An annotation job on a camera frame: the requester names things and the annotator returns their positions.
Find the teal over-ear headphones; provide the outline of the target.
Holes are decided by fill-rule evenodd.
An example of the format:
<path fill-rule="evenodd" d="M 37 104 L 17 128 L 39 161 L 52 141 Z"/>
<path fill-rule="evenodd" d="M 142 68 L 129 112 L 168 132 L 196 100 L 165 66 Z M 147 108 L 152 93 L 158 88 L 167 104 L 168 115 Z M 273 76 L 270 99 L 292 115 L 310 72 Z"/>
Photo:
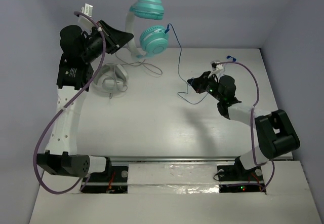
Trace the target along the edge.
<path fill-rule="evenodd" d="M 126 16 L 125 32 L 134 34 L 135 18 L 147 20 L 163 20 L 165 10 L 161 0 L 137 0 L 133 3 Z M 135 39 L 128 43 L 132 58 L 137 61 L 146 59 L 164 52 L 169 45 L 169 28 L 155 25 L 144 30 L 140 37 L 140 47 L 144 54 L 137 48 Z"/>

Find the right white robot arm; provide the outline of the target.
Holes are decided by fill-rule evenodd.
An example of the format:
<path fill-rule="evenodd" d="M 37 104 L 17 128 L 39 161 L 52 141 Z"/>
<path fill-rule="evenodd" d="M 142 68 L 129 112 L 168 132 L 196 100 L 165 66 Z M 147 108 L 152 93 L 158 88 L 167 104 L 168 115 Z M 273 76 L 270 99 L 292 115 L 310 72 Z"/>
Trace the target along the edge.
<path fill-rule="evenodd" d="M 287 113 L 282 109 L 269 112 L 244 105 L 235 96 L 233 77 L 222 76 L 218 79 L 216 75 L 206 71 L 187 82 L 196 93 L 207 92 L 214 97 L 218 101 L 220 115 L 250 126 L 252 149 L 237 157 L 234 163 L 233 172 L 238 179 L 247 179 L 253 168 L 300 147 L 299 137 Z"/>

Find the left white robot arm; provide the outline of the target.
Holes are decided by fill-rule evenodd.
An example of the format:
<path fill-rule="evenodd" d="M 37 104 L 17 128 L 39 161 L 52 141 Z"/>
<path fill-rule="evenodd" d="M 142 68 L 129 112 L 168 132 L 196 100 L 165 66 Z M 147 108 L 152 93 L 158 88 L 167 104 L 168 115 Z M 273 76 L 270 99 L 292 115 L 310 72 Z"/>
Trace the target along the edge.
<path fill-rule="evenodd" d="M 91 63 L 100 55 L 114 54 L 133 37 L 133 34 L 114 29 L 102 20 L 91 28 L 90 33 L 77 25 L 69 25 L 60 31 L 63 53 L 57 77 L 59 116 L 45 152 L 36 156 L 36 164 L 49 174 L 84 178 L 95 173 L 100 180 L 112 177 L 108 157 L 78 154 L 76 135 L 94 73 Z"/>

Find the white over-ear headphones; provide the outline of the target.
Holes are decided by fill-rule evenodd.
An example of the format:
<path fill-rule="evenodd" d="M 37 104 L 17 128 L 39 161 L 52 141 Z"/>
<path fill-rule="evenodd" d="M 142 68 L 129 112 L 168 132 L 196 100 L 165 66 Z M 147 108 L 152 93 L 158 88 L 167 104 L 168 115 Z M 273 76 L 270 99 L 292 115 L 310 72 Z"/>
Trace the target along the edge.
<path fill-rule="evenodd" d="M 120 64 L 103 65 L 92 82 L 93 88 L 110 99 L 115 94 L 124 93 L 128 89 L 129 75 Z"/>

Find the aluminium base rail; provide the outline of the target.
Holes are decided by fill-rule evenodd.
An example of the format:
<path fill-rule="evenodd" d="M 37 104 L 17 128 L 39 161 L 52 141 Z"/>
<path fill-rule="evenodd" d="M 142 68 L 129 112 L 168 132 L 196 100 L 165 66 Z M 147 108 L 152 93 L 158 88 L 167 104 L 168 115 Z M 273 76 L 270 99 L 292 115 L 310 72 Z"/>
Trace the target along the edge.
<path fill-rule="evenodd" d="M 233 158 L 112 157 L 111 172 L 82 181 L 87 194 L 265 193 L 274 176 L 260 166 L 239 169 Z"/>

